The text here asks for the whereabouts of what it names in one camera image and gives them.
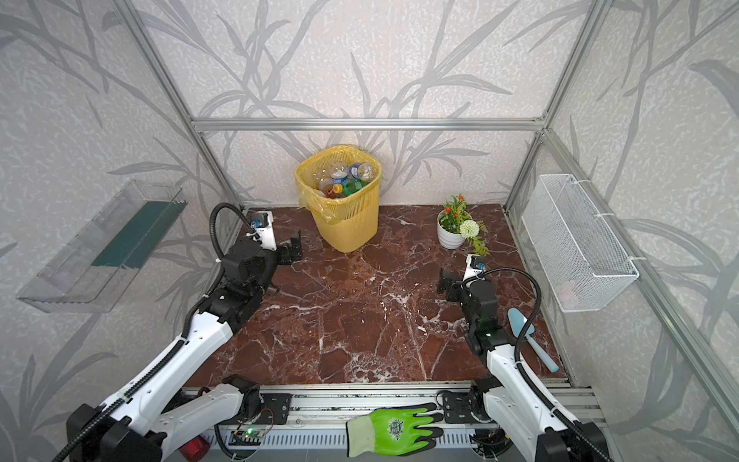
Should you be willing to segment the clear bottle red label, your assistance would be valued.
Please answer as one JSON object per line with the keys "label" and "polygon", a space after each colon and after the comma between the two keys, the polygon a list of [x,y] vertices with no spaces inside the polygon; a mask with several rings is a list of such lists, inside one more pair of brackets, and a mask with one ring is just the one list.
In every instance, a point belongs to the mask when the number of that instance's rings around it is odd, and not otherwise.
{"label": "clear bottle red label", "polygon": [[332,183],[321,188],[321,192],[330,199],[344,198],[343,187],[341,183]]}

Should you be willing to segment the green soda bottle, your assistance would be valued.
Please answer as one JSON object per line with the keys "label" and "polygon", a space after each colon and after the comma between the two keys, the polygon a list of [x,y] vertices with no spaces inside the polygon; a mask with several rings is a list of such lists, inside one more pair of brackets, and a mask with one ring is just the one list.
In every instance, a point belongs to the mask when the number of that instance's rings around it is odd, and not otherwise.
{"label": "green soda bottle", "polygon": [[344,196],[352,196],[364,188],[364,183],[355,178],[346,178],[342,182]]}

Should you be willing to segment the clear bottle blue label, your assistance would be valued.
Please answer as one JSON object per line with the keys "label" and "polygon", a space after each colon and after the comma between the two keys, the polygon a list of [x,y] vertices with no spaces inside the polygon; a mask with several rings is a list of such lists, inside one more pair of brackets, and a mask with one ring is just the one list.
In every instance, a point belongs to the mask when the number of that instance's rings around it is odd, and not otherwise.
{"label": "clear bottle blue label", "polygon": [[371,163],[360,163],[349,167],[349,174],[364,184],[371,183],[377,177],[377,168]]}

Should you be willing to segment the orange white tea bottle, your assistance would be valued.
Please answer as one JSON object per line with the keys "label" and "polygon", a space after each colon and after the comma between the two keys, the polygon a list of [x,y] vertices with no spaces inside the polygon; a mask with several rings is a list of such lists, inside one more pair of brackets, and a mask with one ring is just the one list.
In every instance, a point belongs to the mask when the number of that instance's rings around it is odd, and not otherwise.
{"label": "orange white tea bottle", "polygon": [[348,177],[348,166],[345,164],[332,164],[328,171],[334,181],[342,182]]}

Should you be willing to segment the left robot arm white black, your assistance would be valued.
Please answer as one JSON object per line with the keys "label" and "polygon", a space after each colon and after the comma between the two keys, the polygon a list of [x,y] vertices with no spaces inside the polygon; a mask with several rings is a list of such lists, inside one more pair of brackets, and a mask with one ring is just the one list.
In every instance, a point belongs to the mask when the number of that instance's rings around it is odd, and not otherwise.
{"label": "left robot arm white black", "polygon": [[58,461],[162,461],[214,425],[256,414],[259,387],[238,375],[199,398],[167,405],[260,308],[280,266],[303,257],[299,234],[276,248],[246,237],[221,256],[221,280],[190,311],[182,333],[126,386],[67,419]]}

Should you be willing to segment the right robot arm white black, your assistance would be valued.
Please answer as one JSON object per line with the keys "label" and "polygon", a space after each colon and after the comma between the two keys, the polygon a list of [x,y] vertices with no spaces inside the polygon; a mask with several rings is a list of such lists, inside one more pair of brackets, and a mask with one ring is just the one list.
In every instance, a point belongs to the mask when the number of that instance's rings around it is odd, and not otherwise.
{"label": "right robot arm white black", "polygon": [[[463,309],[468,345],[489,371],[488,377],[471,387],[471,413],[480,421],[497,424],[527,461],[609,461],[600,428],[583,423],[559,403],[523,358],[525,331],[541,311],[539,283],[522,269],[470,267],[469,271],[459,278],[441,269],[437,292]],[[496,273],[517,273],[534,292],[533,312],[515,338],[498,324],[496,289],[487,279]]]}

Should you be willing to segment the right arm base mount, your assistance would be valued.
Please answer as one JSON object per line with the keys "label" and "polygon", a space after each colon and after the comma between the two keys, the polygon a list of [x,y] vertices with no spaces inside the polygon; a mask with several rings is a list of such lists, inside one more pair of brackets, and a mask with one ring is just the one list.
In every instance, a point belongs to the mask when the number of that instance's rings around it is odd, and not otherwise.
{"label": "right arm base mount", "polygon": [[494,420],[485,410],[484,393],[500,387],[502,384],[496,377],[474,379],[466,392],[438,392],[437,405],[443,410],[447,424],[491,424]]}

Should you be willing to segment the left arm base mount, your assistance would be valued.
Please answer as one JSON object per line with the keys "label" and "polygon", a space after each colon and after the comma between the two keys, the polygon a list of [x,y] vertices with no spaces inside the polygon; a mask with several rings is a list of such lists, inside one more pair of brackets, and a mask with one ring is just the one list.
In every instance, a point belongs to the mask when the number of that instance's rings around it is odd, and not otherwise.
{"label": "left arm base mount", "polygon": [[239,375],[230,375],[222,383],[235,386],[244,395],[237,414],[224,421],[227,425],[286,425],[288,422],[291,394],[264,394],[259,384]]}

